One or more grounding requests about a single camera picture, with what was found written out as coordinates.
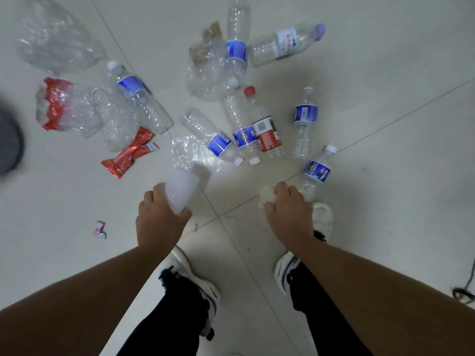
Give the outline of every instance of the light blue label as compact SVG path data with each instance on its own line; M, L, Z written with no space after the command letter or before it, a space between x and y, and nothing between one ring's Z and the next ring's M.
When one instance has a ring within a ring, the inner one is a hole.
M233 133L233 135L238 147L246 146L247 144L258 140L258 138L256 137L256 132L254 131L254 127L252 127L252 125L244 127L239 131L236 131L235 133Z
M135 76L128 76L118 82L128 94L134 94L138 91L144 90L145 86Z
M246 44L239 40L229 40L226 42L228 48L227 58L236 58L247 62L246 59Z
M315 122L318 117L318 107L313 105L300 105L295 108L294 122Z
M330 174L330 169L320 162L312 161L310 165L308 165L305 173L315 180L325 182Z
M229 145L231 145L231 140L220 132L208 143L208 149L219 157Z

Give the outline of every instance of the white sneaker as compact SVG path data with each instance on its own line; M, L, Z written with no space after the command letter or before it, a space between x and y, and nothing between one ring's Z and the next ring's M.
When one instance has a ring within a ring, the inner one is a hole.
M321 241L327 242L333 229L333 213L330 206L326 203L314 202L313 203L313 213L312 213L312 222L313 229L318 231L324 236L324 239ZM301 261L294 256L294 254L288 251L281 259L277 262L276 268L274 270L274 277L277 281L277 286L279 290L286 295L292 302L292 297L290 296L289 283L287 281L288 273L300 265Z
M200 279L193 274L191 265L183 251L178 246L175 246L170 255L160 264L160 275L165 269L169 269L173 273L177 273L182 277L189 279L195 285L198 286L199 291L204 299L210 303L210 310L208 311L208 320L206 321L205 328L201 332L201 336L208 337L211 331L211 325L216 317L217 309L221 302L221 296L216 286L211 282Z

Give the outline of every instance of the tiled floor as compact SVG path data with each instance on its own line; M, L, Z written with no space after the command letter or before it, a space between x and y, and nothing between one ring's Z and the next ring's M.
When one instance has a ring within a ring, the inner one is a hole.
M218 103L190 97L188 47L214 20L226 29L228 0L59 0L146 81L178 120L201 109L228 134ZM20 169L0 180L0 308L51 282L133 247L134 219L147 189L171 172L170 136L121 180L100 166L99 137L46 132L34 120L45 76L14 49L16 0L0 9L0 98L18 111L27 139ZM289 154L290 115L301 89L317 89L315 150L341 151L320 197L335 215L331 243L449 293L464 285L475 256L475 0L251 0L252 36L306 19L327 34L307 52L249 68ZM105 63L67 78L103 82ZM177 123L171 136L183 134ZM272 268L285 252L270 233L258 190L302 182L288 158L254 167L225 165L190 202L180 241L198 275L222 293L216 338L200 355L311 355L308 330L283 297ZM109 239L92 237L107 222ZM163 294L153 275L103 355L115 355Z

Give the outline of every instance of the hand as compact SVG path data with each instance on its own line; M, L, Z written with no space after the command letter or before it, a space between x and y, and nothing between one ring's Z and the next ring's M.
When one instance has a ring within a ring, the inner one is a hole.
M135 220L139 247L155 248L168 255L183 233L191 211L184 209L179 215L171 210L165 196L165 184L161 183L147 191L139 204Z
M270 228L287 248L299 245L300 240L313 237L312 204L295 186L279 182L275 188L276 203L265 204L265 213Z

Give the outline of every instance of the right arm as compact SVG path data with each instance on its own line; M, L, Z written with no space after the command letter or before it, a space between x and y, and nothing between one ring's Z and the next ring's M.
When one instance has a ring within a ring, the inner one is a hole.
M312 205L295 186L276 186L265 205L274 234L317 278L375 355L469 355L475 311L447 295L313 237Z

